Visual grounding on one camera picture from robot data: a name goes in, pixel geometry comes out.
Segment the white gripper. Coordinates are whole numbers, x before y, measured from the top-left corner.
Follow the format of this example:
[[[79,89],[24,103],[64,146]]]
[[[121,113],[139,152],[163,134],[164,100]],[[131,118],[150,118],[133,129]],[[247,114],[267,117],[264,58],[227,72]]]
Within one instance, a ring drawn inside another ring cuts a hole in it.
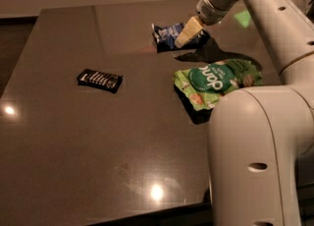
[[[175,46],[182,48],[202,30],[203,23],[212,26],[218,23],[238,0],[199,0],[196,5],[197,16],[191,17],[178,38]]]

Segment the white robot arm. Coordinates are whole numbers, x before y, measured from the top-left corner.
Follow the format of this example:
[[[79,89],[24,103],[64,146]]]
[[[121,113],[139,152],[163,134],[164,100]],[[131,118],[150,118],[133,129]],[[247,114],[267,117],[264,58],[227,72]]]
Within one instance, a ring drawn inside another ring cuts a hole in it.
[[[218,23],[237,0],[200,0],[199,20]],[[295,161],[314,144],[311,0],[242,0],[270,54],[279,85],[225,95],[208,130],[214,226],[301,226]]]

